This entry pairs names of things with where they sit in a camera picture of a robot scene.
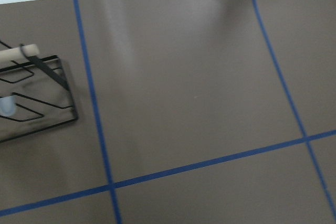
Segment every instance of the blue tape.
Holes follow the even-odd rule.
[[[282,74],[282,71],[281,71],[281,69],[280,69],[280,65],[279,65],[278,60],[277,60],[277,58],[276,58],[276,56],[275,56],[275,52],[274,52],[273,46],[272,46],[272,44],[271,44],[271,42],[270,42],[270,39],[269,39],[269,37],[268,37],[268,34],[267,34],[267,32],[266,32],[265,25],[264,25],[264,23],[263,23],[263,21],[262,21],[261,15],[260,15],[260,11],[259,11],[259,7],[258,7],[257,0],[252,0],[252,3],[253,3],[253,7],[254,7],[254,10],[255,10],[255,13],[256,13],[256,16],[257,16],[259,25],[260,25],[260,29],[261,29],[262,34],[263,34],[263,36],[264,36],[265,42],[266,42],[266,44],[267,44],[267,48],[268,48],[269,53],[270,53],[270,55],[271,55],[271,57],[272,57],[274,66],[275,66],[275,68],[276,68],[276,70],[277,70],[277,72],[278,72],[278,76],[279,76],[279,78],[280,78],[282,87],[283,87],[284,90],[285,90],[287,99],[288,99],[288,101],[289,101],[289,103],[290,103],[290,106],[291,106],[291,108],[292,108],[292,111],[293,111],[293,113],[294,113],[294,115],[295,115],[295,118],[296,118],[296,120],[297,120],[297,123],[298,123],[298,125],[299,125],[299,127],[300,127],[301,133],[302,133],[302,135],[303,135],[303,139],[305,140],[305,144],[306,144],[306,146],[307,146],[307,148],[308,148],[309,155],[310,155],[310,157],[311,157],[311,159],[312,159],[312,162],[313,162],[313,164],[314,164],[315,170],[316,170],[316,172],[317,172],[317,174],[318,174],[318,177],[319,177],[319,179],[320,179],[320,183],[321,183],[321,186],[322,186],[323,191],[324,191],[324,193],[325,193],[325,196],[326,196],[326,198],[327,198],[327,200],[328,200],[330,209],[331,209],[332,214],[333,214],[333,216],[334,216],[334,218],[335,218],[335,220],[336,220],[336,208],[335,208],[334,202],[333,202],[333,200],[332,200],[332,198],[331,198],[330,192],[329,192],[329,190],[328,190],[327,183],[326,183],[326,181],[325,181],[325,179],[324,179],[322,170],[321,170],[321,168],[320,168],[320,166],[319,166],[319,163],[318,163],[318,161],[317,161],[317,159],[316,159],[315,153],[314,153],[314,151],[313,151],[313,149],[312,149],[312,146],[311,146],[311,144],[310,144],[310,142],[309,142],[309,141],[314,140],[314,139],[318,139],[318,138],[326,137],[326,136],[328,136],[328,134],[333,135],[333,134],[334,134],[334,131],[331,131],[331,132],[329,132],[329,133],[323,133],[323,134],[318,134],[318,135],[315,135],[315,136],[307,137],[307,133],[306,133],[305,127],[303,126],[303,123],[302,123],[301,118],[300,118],[300,116],[299,116],[298,110],[297,110],[297,108],[296,108],[296,106],[295,106],[295,104],[294,104],[294,101],[293,101],[292,97],[291,97],[291,94],[290,94],[289,89],[288,89],[288,87],[287,87],[286,81],[285,81],[285,79],[284,79],[284,77],[283,77],[283,74]]]
[[[202,161],[202,162],[195,163],[195,164],[190,164],[190,165],[185,165],[185,166],[181,166],[181,167],[178,167],[178,168],[169,169],[169,170],[165,170],[163,172],[157,172],[157,173],[153,173],[153,174],[149,174],[149,175],[145,175],[145,176],[141,176],[141,177],[137,177],[137,178],[127,179],[127,180],[124,180],[124,181],[116,182],[114,185],[115,185],[116,188],[130,186],[130,185],[142,183],[142,182],[145,182],[145,181],[148,181],[148,180],[153,180],[153,179],[158,179],[158,178],[162,178],[162,177],[166,177],[166,176],[171,176],[171,175],[174,175],[174,174],[187,172],[189,170],[195,170],[195,169],[199,169],[199,168],[202,168],[202,167],[216,165],[216,164],[232,161],[232,160],[243,158],[243,157],[248,157],[248,156],[253,156],[253,155],[256,155],[256,154],[260,154],[260,153],[265,153],[265,152],[278,150],[278,149],[285,148],[285,147],[288,147],[288,146],[302,144],[304,142],[305,142],[304,138],[299,138],[299,139],[296,139],[296,140],[287,141],[287,142],[280,143],[280,144],[274,144],[274,145],[270,145],[270,146],[267,146],[267,147],[254,149],[254,150],[251,150],[251,151],[240,152],[240,153],[236,153],[236,154],[232,154],[232,155],[228,155],[228,156],[224,156],[224,157],[219,157],[219,158],[214,158],[214,159],[210,159],[210,160],[207,160],[207,161]]]
[[[84,63],[85,63],[85,70],[86,70],[88,85],[89,85],[89,89],[90,89],[93,113],[95,115],[94,119],[96,121],[96,127],[97,127],[97,132],[98,132],[99,143],[100,143],[100,148],[101,148],[101,152],[102,152],[105,172],[106,172],[107,180],[108,180],[109,187],[110,187],[110,193],[111,193],[111,198],[112,198],[112,203],[113,203],[113,208],[114,208],[114,215],[115,215],[115,218],[116,218],[115,220],[117,221],[117,224],[122,224],[122,219],[121,219],[121,214],[120,214],[118,199],[117,199],[117,193],[115,191],[116,189],[115,189],[114,183],[113,183],[111,167],[110,167],[108,153],[107,153],[106,144],[105,144],[105,137],[104,137],[103,128],[102,128],[102,124],[101,124],[101,120],[100,120],[97,96],[96,96],[96,92],[95,92],[95,85],[93,84],[93,77],[92,77],[92,72],[91,72],[91,67],[90,67],[90,60],[89,60],[89,56],[88,56],[87,45],[86,45],[86,40],[85,40],[85,35],[84,35],[82,19],[81,19],[81,16],[80,16],[80,9],[79,9],[78,0],[73,0],[73,6],[74,6],[75,12],[76,12],[76,20],[77,20],[77,25],[78,25],[80,43],[81,43],[81,47],[82,47],[83,58],[84,58]]]
[[[31,204],[26,204],[26,205],[22,205],[22,206],[18,206],[18,207],[13,207],[13,208],[8,208],[8,209],[4,209],[0,211],[0,217],[2,216],[6,216],[6,215],[12,215],[12,214],[16,214],[18,212],[24,212],[24,211],[28,211],[28,210],[33,210],[39,207],[45,207],[45,206],[49,206],[49,205],[53,205],[56,203],[61,203],[64,201],[69,201],[69,200],[73,200],[73,199],[78,199],[81,197],[85,197],[85,196],[89,196],[89,195],[93,195],[93,194],[98,194],[98,193],[102,193],[104,191],[109,191],[110,188],[109,186],[100,186],[100,187],[96,187],[96,188],[92,188],[92,189],[88,189],[88,190],[84,190],[84,191],[79,191],[73,194],[67,194],[67,195],[63,195],[63,196],[59,196],[56,198],[52,198],[52,199],[46,199],[46,200],[42,200],[39,202],[35,202],[35,203],[31,203]]]

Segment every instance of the white plastic piece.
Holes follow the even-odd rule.
[[[0,98],[0,115],[2,116],[12,116],[16,112],[15,97],[11,95],[10,97]]]
[[[26,56],[37,56],[40,54],[35,44],[23,46],[22,50]],[[25,59],[19,47],[0,51],[0,63],[19,59]]]

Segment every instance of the light blue object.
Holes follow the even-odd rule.
[[[15,97],[11,95],[10,97],[0,98],[0,115],[2,116],[12,116],[16,112]]]

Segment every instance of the white cylinder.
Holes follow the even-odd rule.
[[[23,46],[22,50],[26,56],[37,56],[40,54],[40,51],[38,50],[38,47],[35,44]],[[0,63],[20,59],[25,59],[25,57],[21,53],[19,47],[0,51]]]

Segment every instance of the black wire rack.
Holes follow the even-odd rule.
[[[16,103],[17,108],[19,108],[20,110],[29,112],[30,114],[32,114],[32,116],[28,118],[18,118],[17,115],[13,115],[10,117],[0,115],[0,124],[6,125],[6,121],[7,122],[12,121],[18,126],[21,126],[22,124],[34,121],[37,123],[37,125],[40,125],[40,126],[36,127],[35,125],[31,129],[28,126],[27,127],[28,130],[25,132],[14,130],[13,132],[8,133],[6,136],[1,136],[0,143],[15,139],[18,137],[30,135],[36,132],[44,131],[46,129],[50,129],[50,128],[53,128],[59,125],[63,125],[63,124],[78,120],[78,112],[75,106],[72,93],[68,85],[68,81],[66,79],[66,75],[64,73],[63,66],[61,64],[61,60],[56,55],[41,58],[41,59],[36,56],[28,57],[23,52],[22,45],[20,46],[20,48],[21,48],[23,55],[28,61],[25,63],[17,63],[17,62],[12,61],[14,65],[1,68],[0,75],[3,76],[6,74],[13,74],[13,72],[15,73],[15,71],[25,71],[28,73],[28,75],[24,76],[23,78],[17,78],[16,80],[8,80],[8,79],[0,78],[0,83],[1,82],[5,82],[9,84],[16,84],[20,82],[24,83],[28,79],[30,81],[35,81],[34,80],[35,73],[33,72],[33,70],[37,69],[37,70],[44,72],[47,76],[52,78],[57,83],[57,84],[55,83],[56,85],[59,84],[63,87],[63,91],[66,93],[68,105],[61,106],[61,105],[57,105],[57,104],[45,101],[43,99],[39,99],[37,97],[32,97],[31,95],[22,94],[19,92],[12,92],[11,93],[12,96],[20,98],[21,100],[20,103],[19,102]],[[52,63],[53,65],[56,64],[57,67],[51,68],[49,66],[50,63]],[[31,103],[41,104],[43,106],[53,108],[54,110],[67,111],[69,112],[71,116],[69,116],[69,118],[66,118],[66,120],[64,121],[62,120],[57,121],[57,123],[50,124],[48,123],[49,121],[46,123],[43,120],[47,115],[42,111],[38,111],[36,109],[30,108]]]

